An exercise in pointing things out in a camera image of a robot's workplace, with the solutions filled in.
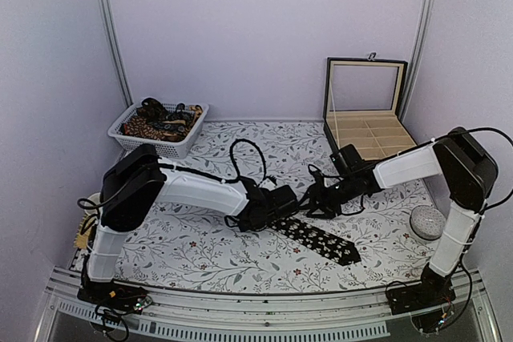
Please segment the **black floral tie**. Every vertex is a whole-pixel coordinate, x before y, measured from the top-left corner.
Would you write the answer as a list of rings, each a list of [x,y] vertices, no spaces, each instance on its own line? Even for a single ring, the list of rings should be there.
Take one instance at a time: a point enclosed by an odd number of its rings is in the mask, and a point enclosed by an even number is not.
[[[341,266],[357,264],[362,261],[353,242],[299,219],[280,219],[271,228]]]

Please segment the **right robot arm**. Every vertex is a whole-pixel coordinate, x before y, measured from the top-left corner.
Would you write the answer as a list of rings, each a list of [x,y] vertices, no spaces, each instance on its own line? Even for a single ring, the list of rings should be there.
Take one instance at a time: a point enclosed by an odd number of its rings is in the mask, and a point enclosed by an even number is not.
[[[473,137],[456,127],[448,134],[378,161],[363,160],[352,145],[341,149],[337,182],[312,171],[314,183],[305,193],[310,218],[333,219],[351,199],[416,179],[441,175],[450,192],[450,212],[438,246],[424,267],[419,284],[389,291],[392,304],[411,309],[430,307],[449,295],[450,278],[470,248],[487,199],[498,177],[497,163]]]

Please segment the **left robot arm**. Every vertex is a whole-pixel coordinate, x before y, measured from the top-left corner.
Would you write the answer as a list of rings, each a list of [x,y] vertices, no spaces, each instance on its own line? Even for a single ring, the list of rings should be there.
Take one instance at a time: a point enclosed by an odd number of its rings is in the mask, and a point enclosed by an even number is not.
[[[150,144],[140,145],[106,172],[98,203],[86,198],[77,202],[95,218],[80,300],[118,310],[142,308],[147,291],[115,283],[115,263],[127,235],[159,201],[222,212],[241,231],[263,230],[298,210],[289,186],[269,189],[241,174],[221,178],[161,158]]]

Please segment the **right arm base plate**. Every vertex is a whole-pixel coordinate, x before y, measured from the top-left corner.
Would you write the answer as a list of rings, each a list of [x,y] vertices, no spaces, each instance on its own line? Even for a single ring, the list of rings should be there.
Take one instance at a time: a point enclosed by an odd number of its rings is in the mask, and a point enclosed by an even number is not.
[[[393,315],[448,304],[456,299],[450,285],[432,291],[422,283],[405,284],[399,281],[388,284],[385,295]]]

